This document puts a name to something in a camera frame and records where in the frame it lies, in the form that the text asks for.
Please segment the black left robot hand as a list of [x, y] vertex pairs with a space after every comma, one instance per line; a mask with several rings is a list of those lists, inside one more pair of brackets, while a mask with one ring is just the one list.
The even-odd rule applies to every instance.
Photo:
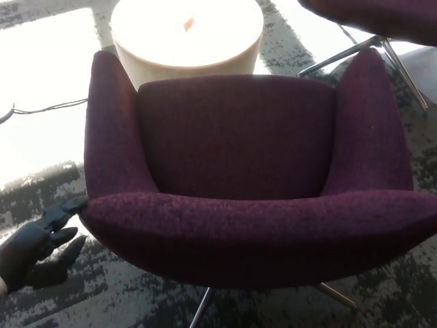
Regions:
[[67, 280], [86, 237], [77, 236], [78, 228], [66, 224], [87, 203], [86, 196], [79, 196], [47, 208], [1, 244], [2, 297], [26, 286], [37, 290]]

